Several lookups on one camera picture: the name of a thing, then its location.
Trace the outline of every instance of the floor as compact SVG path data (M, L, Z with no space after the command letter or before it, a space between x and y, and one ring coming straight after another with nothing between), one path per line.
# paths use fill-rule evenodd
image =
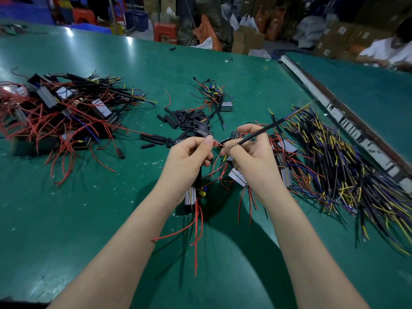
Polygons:
M133 38L144 39L144 40L152 40L153 41L153 26L151 20L149 20L149 29L140 32L135 31L131 35ZM297 51L302 53L307 53L307 50L299 49L296 44L292 42L287 42L285 40L277 40L276 42L266 41L263 44L263 48L269 53L272 54L274 50L279 51Z

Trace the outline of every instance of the red chair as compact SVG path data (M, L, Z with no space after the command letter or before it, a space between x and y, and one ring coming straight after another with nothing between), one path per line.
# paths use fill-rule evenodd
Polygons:
M73 20L75 24L88 23L97 25L97 19L92 10L73 9Z
M167 36L170 38L171 44L178 43L178 36L176 32L176 25L175 24L162 24L162 23L155 23L153 28L153 38L157 42L162 41L162 36Z

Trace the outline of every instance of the person's left hand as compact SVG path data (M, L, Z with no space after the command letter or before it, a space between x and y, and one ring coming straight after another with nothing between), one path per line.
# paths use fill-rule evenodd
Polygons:
M174 206L180 204L186 191L196 180L200 167L211 165L213 146L212 135L206 138L190 137L173 146L155 190L170 197Z

